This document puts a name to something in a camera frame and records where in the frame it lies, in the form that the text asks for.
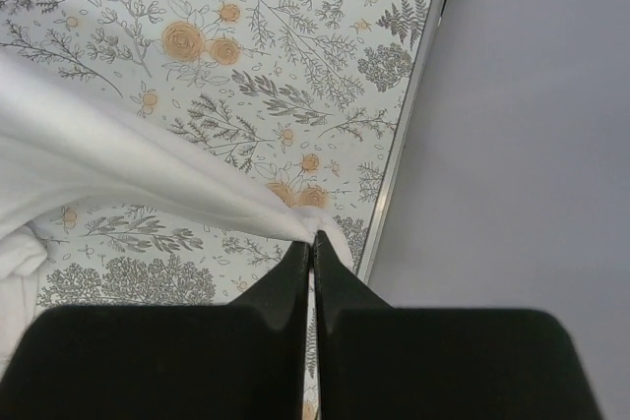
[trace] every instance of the floral wallpaper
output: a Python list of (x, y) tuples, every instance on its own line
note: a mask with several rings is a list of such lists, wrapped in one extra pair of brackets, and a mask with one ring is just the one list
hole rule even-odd
[[(87, 83), (290, 207), (326, 209), (356, 270), (430, 1), (0, 0), (0, 48)], [(228, 302), (287, 247), (137, 203), (79, 202), (33, 226), (50, 255), (41, 309)], [(311, 418), (313, 326), (308, 336)]]

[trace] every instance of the leaf illustration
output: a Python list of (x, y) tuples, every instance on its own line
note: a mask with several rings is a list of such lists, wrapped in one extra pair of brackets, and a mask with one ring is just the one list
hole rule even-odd
[(96, 229), (97, 229), (97, 228), (99, 228), (99, 227), (100, 227), (100, 225), (101, 225), (104, 221), (106, 221), (106, 220), (107, 220), (107, 218), (106, 218), (106, 217), (104, 217), (104, 216), (100, 216), (100, 217), (99, 217), (99, 218), (97, 218), (96, 220), (92, 220), (92, 221), (89, 221), (88, 223), (86, 223), (86, 228), (87, 228), (89, 231), (96, 230)]
[(160, 54), (164, 54), (164, 43), (162, 43), (161, 39), (156, 39), (151, 43), (156, 51)]
[(143, 223), (156, 218), (155, 215), (148, 215), (148, 216), (143, 216), (142, 218), (138, 218), (137, 220), (132, 221), (131, 223), (129, 223), (127, 225), (127, 229), (128, 230), (135, 230), (136, 228), (138, 228), (139, 226), (141, 226)]
[(173, 13), (179, 17), (180, 19), (188, 19), (190, 14), (193, 11), (192, 5), (190, 2), (184, 0), (166, 0), (168, 2), (168, 6), (173, 11)]
[(314, 314), (306, 331), (306, 369), (314, 379), (317, 372), (317, 320)]
[(107, 242), (107, 246), (109, 248), (113, 249), (113, 250), (116, 250), (119, 253), (124, 253), (125, 252), (125, 248), (120, 243), (118, 243), (118, 241), (116, 241), (116, 240), (109, 240)]
[(198, 10), (193, 10), (186, 20), (189, 24), (194, 25), (198, 29), (200, 29), (204, 25), (204, 17), (199, 13)]
[(213, 78), (207, 79), (206, 83), (210, 84), (211, 86), (224, 86), (225, 84), (229, 83), (229, 78), (226, 78), (224, 76), (214, 76)]
[(422, 35), (427, 15), (426, 0), (413, 0), (413, 6), (409, 0), (401, 0), (401, 6), (392, 3), (392, 11), (386, 10), (376, 25), (389, 30), (402, 44), (409, 38), (409, 48), (413, 49)]
[(352, 259), (354, 260), (351, 269), (352, 272), (356, 273), (361, 261), (361, 256), (363, 255), (365, 240), (367, 239), (367, 225), (362, 218), (352, 219), (349, 216), (342, 218), (339, 215), (335, 215), (335, 222), (346, 236), (347, 244), (350, 247)]
[(381, 190), (384, 173), (373, 162), (359, 164), (358, 171), (361, 173), (358, 178), (359, 200), (362, 202), (375, 202)]
[(256, 162), (254, 164), (254, 169), (256, 169), (256, 172), (258, 172), (265, 179), (270, 180), (275, 179), (276, 172), (278, 172), (275, 164), (268, 164), (265, 162)]
[(223, 238), (223, 249), (229, 255), (238, 254), (245, 255), (249, 258), (249, 264), (259, 266), (261, 264), (276, 264), (283, 257), (283, 250), (280, 246), (275, 245), (273, 253), (268, 253), (259, 243), (250, 238), (240, 238), (228, 236)]
[(170, 131), (245, 172), (252, 167), (258, 145), (269, 141), (259, 137), (248, 120), (233, 117), (225, 100), (205, 93), (192, 101), (188, 116), (188, 122), (175, 118)]
[(204, 38), (214, 38), (217, 34), (217, 31), (219, 31), (219, 24), (206, 25), (205, 27), (201, 28), (201, 31), (204, 34)]
[(264, 100), (270, 115), (275, 117), (292, 115), (298, 123), (311, 126), (323, 125), (327, 117), (332, 114), (323, 112), (313, 107), (315, 100), (306, 90), (298, 90), (291, 84), (278, 87), (267, 76), (254, 76), (246, 71), (233, 70), (232, 79), (239, 84), (239, 89), (245, 95), (256, 97), (261, 93), (268, 96)]

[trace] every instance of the patterned panel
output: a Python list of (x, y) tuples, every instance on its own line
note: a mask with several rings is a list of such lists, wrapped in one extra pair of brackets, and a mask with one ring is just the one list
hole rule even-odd
[[(0, 0), (0, 47), (117, 99), (290, 207), (328, 210), (356, 270), (429, 3)], [(287, 247), (135, 204), (74, 203), (35, 222), (50, 254), (41, 308), (223, 303)], [(314, 347), (310, 330), (310, 417)]]

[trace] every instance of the fabric fold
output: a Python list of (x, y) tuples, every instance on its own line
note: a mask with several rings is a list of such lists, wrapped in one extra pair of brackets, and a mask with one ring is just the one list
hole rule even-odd
[[(15, 343), (32, 319), (33, 272), (45, 259), (32, 234), (30, 239), (24, 229), (16, 230), (84, 198), (146, 205), (223, 230), (285, 241), (312, 243), (324, 229), (351, 266), (347, 240), (323, 210), (290, 209), (207, 151), (115, 103), (80, 96), (81, 88), (73, 94), (67, 85), (37, 74), (15, 57), (0, 55), (0, 331), (5, 339)], [(2, 245), (7, 255), (12, 251), (10, 237), (17, 238), (14, 250), (23, 252), (21, 260), (2, 259)], [(9, 355), (7, 344), (0, 345), (0, 358)]]

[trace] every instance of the white wall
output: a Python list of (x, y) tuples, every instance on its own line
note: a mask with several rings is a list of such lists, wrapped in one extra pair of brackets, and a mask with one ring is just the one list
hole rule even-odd
[(630, 0), (449, 0), (370, 285), (549, 311), (630, 418)]

